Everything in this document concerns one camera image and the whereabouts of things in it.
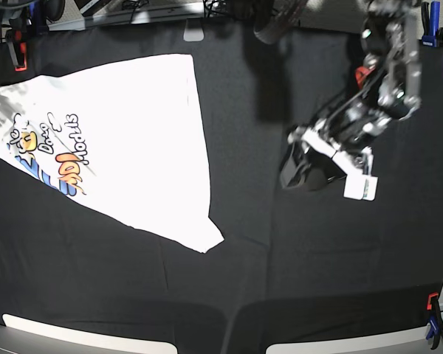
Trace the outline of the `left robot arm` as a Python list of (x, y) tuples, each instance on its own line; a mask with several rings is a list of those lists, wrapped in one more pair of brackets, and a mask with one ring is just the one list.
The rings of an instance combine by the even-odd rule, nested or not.
[(358, 92), (333, 112), (293, 128), (280, 171), (285, 189), (300, 187), (311, 176), (329, 183), (316, 163), (322, 157), (345, 177), (344, 197), (373, 200), (378, 179), (372, 175), (372, 142), (395, 121), (410, 118), (422, 103), (422, 65), (415, 37), (418, 1), (370, 1), (361, 33), (365, 52), (355, 71)]

